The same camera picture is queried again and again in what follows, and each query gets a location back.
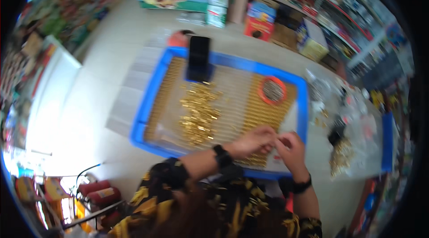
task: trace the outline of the cylindrical container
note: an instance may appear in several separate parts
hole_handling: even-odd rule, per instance
[[[100,182],[93,182],[88,184],[80,184],[78,191],[82,193],[84,197],[87,197],[90,192],[110,188],[110,183],[108,180],[102,180]]]
[[[97,206],[106,206],[121,200],[121,192],[118,188],[110,187],[95,192],[90,192],[87,195],[90,202]]]

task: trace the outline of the red box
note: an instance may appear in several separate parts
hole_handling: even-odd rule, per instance
[[[244,35],[268,41],[274,31],[275,13],[274,8],[253,2],[247,12]]]

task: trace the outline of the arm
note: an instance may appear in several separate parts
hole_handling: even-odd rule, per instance
[[[292,179],[297,183],[307,182],[310,178],[304,164],[305,145],[295,132],[278,136],[276,149],[284,164],[292,173]],[[293,195],[293,211],[300,218],[320,219],[319,202],[313,186],[305,192]]]
[[[271,151],[275,131],[269,126],[260,126],[247,132],[239,139],[223,145],[233,160],[249,157],[253,153],[268,153]],[[197,182],[210,175],[217,174],[217,162],[214,150],[205,150],[180,157],[192,181]]]

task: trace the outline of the hand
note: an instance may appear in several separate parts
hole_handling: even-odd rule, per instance
[[[258,126],[234,142],[224,144],[223,149],[228,151],[234,160],[240,160],[256,152],[269,153],[275,145],[276,139],[274,129],[267,125]]]
[[[305,145],[295,132],[277,136],[275,147],[295,182],[307,182],[309,173],[304,163]]]

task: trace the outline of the black and yellow shirt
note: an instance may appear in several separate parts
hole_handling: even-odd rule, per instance
[[[160,224],[168,219],[174,202],[173,191],[183,189],[189,175],[176,158],[170,158],[151,168],[142,178],[137,192],[130,201],[130,215],[118,223],[110,232],[115,237],[128,237],[130,225],[144,224],[152,218]],[[281,210],[281,227],[287,238],[321,238],[321,222],[314,218],[298,218],[284,206],[273,202],[251,178],[240,178],[223,183],[203,184],[207,198],[215,204],[222,220],[220,237],[240,237],[257,228],[257,217],[261,207],[266,210]]]

